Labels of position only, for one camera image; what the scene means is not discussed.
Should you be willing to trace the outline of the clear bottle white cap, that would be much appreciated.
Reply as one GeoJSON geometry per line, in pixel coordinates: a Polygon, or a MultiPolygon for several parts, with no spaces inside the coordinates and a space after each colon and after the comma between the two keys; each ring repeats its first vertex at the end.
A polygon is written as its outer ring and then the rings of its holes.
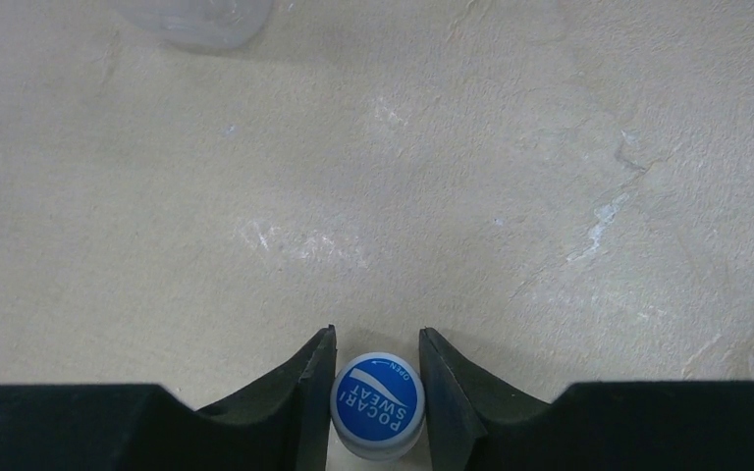
{"type": "Polygon", "coordinates": [[[272,0],[117,0],[124,19],[163,40],[211,49],[236,49],[265,25],[272,0]]]}

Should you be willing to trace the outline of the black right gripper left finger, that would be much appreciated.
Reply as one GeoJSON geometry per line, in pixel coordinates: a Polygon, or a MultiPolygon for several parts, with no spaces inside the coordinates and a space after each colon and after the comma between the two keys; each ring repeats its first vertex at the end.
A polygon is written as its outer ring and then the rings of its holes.
{"type": "Polygon", "coordinates": [[[200,409],[157,384],[0,385],[0,470],[321,470],[336,332],[200,409]]]}

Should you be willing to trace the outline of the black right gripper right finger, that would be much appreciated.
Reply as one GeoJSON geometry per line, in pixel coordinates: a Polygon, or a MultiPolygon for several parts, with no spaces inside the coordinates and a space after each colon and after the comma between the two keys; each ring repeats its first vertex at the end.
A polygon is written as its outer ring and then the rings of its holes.
{"type": "Polygon", "coordinates": [[[437,470],[754,470],[754,381],[585,382],[551,402],[418,341],[437,470]]]}

